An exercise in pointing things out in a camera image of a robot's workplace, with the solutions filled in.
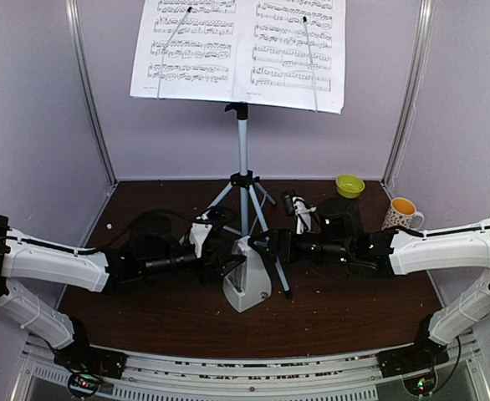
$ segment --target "green bowl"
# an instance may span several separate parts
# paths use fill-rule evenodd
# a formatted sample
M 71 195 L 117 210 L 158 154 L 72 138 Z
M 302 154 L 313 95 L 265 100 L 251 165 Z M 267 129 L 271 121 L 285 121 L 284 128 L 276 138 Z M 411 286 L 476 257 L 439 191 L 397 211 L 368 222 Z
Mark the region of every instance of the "green bowl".
M 354 175 L 340 175 L 336 179 L 336 190 L 344 198 L 358 198 L 364 189 L 364 181 Z

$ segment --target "polka dot mug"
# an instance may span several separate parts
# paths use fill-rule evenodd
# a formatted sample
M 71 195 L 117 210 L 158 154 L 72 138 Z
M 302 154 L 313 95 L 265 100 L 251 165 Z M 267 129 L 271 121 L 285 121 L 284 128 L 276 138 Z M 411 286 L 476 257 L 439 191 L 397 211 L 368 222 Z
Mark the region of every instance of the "polka dot mug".
M 420 220 L 417 225 L 412 224 L 415 217 Z M 406 198 L 394 198 L 390 202 L 381 230 L 393 226 L 404 226 L 418 230 L 423 226 L 423 221 L 423 213 L 416 211 L 416 207 L 411 201 Z

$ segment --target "white wall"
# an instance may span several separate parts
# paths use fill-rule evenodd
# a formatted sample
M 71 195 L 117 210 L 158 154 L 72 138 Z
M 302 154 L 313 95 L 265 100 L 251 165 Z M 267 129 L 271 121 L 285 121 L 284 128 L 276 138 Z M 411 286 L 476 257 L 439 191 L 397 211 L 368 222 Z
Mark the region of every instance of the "white wall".
M 438 228 L 490 216 L 490 0 L 437 2 L 426 76 L 394 192 Z M 478 271 L 436 272 L 449 302 Z M 477 328 L 490 364 L 490 318 Z
M 28 234 L 77 245 L 106 190 L 64 1 L 0 2 L 0 214 Z M 32 289 L 43 299 L 57 299 L 60 286 L 39 284 Z M 24 339 L 0 317 L 0 400 Z
M 235 114 L 224 104 L 132 99 L 144 0 L 80 0 L 94 95 L 121 179 L 227 178 L 237 171 Z M 347 0 L 342 115 L 252 106 L 249 159 L 258 174 L 380 178 L 411 63 L 418 0 Z

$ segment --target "dark wooden surface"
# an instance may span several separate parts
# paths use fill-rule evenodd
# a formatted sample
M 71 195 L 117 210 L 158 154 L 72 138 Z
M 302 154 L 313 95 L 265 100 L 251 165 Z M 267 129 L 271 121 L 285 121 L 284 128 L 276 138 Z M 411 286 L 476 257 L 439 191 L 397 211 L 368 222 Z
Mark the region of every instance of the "dark wooden surface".
M 202 211 L 226 181 L 124 182 L 94 230 L 90 244 L 110 239 L 142 211 L 171 208 L 191 216 Z M 264 181 L 277 200 L 294 188 L 312 204 L 336 195 L 333 181 Z M 367 231 L 378 230 L 388 207 L 376 182 L 357 200 Z M 224 205 L 238 209 L 237 190 Z M 282 205 L 265 207 L 268 224 L 290 227 Z M 111 223 L 112 230 L 106 225 Z M 186 223 L 173 220 L 180 236 Z M 238 314 L 221 286 L 203 286 L 195 274 L 162 278 L 152 288 L 108 297 L 70 287 L 61 311 L 81 319 L 95 344 L 131 351 L 214 358 L 278 358 L 325 355 L 411 342 L 418 322 L 440 308 L 425 272 L 390 280 L 349 277 L 341 266 L 288 266 L 294 299 L 273 295 Z

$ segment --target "sheet music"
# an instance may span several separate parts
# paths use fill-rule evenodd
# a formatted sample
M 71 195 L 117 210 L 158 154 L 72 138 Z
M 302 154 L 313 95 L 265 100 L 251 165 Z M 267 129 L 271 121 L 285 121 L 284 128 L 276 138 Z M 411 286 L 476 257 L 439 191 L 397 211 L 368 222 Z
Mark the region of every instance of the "sheet music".
M 160 74 L 162 98 L 315 109 L 315 87 L 318 110 L 340 113 L 345 0 L 145 0 L 131 95 L 155 98 Z

